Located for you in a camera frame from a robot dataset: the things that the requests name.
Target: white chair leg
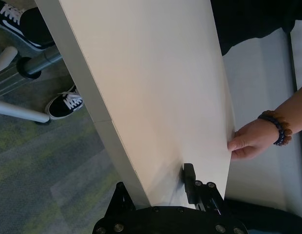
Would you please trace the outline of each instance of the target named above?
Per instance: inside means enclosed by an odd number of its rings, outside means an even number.
[[[0,71],[8,67],[8,65],[16,57],[17,53],[18,50],[13,46],[8,46],[6,49],[4,49],[4,51],[0,54]]]
[[[50,120],[49,115],[38,111],[28,110],[22,107],[11,105],[0,101],[0,114],[12,116],[40,123],[46,123]]]

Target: white table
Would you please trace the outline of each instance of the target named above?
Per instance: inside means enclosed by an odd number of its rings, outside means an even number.
[[[233,114],[208,0],[36,0],[134,203],[189,206],[179,173],[224,196]]]

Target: black bracket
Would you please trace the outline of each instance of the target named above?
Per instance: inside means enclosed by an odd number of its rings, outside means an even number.
[[[247,234],[245,226],[234,219],[219,194],[216,184],[196,180],[192,164],[183,170],[189,204],[186,207],[149,207],[136,210],[124,184],[119,182],[104,218],[93,234]]]

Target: gray metal pole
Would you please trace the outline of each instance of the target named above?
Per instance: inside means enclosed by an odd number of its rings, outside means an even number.
[[[31,75],[33,74],[38,74],[35,78],[39,77],[39,72],[42,69],[57,63],[61,59],[61,54],[54,45],[36,57],[29,58],[21,67],[17,67],[16,64],[10,65],[0,72],[0,96],[32,81]]]
[[[49,67],[50,65],[57,63],[62,59],[59,50],[54,45],[44,51],[44,53],[32,58],[24,64],[24,70],[28,74],[34,74]]]

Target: sneaker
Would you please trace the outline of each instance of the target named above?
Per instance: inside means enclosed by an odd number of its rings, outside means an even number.
[[[36,51],[41,51],[46,48],[29,41],[21,32],[20,18],[25,10],[19,10],[4,1],[0,0],[0,28],[14,34],[20,38],[24,43]]]
[[[76,86],[73,85],[67,92],[63,92],[51,100],[45,108],[45,113],[50,116],[50,119],[66,118],[82,108],[83,105],[83,99]]]

